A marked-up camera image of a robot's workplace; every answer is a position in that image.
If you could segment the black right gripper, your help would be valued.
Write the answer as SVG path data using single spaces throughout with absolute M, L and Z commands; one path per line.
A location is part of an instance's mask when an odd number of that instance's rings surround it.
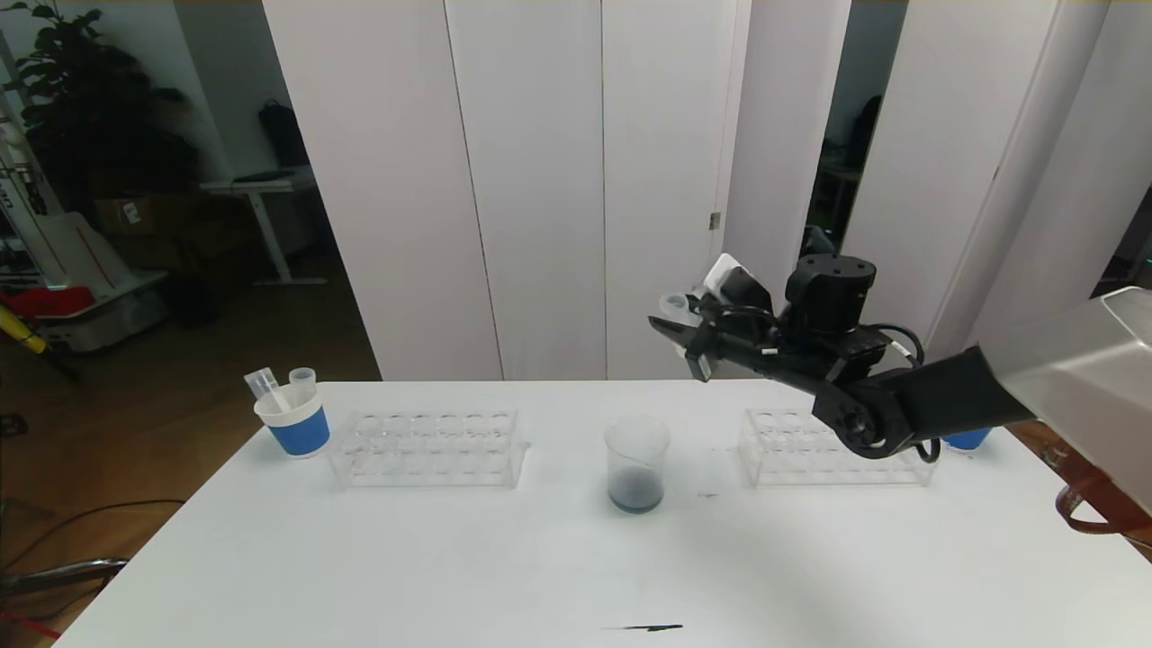
M 733 303 L 708 295 L 698 301 L 697 312 L 698 327 L 647 317 L 650 327 L 685 352 L 695 379 L 712 379 L 722 364 L 760 374 L 765 357 L 774 356 L 778 319 L 770 303 Z

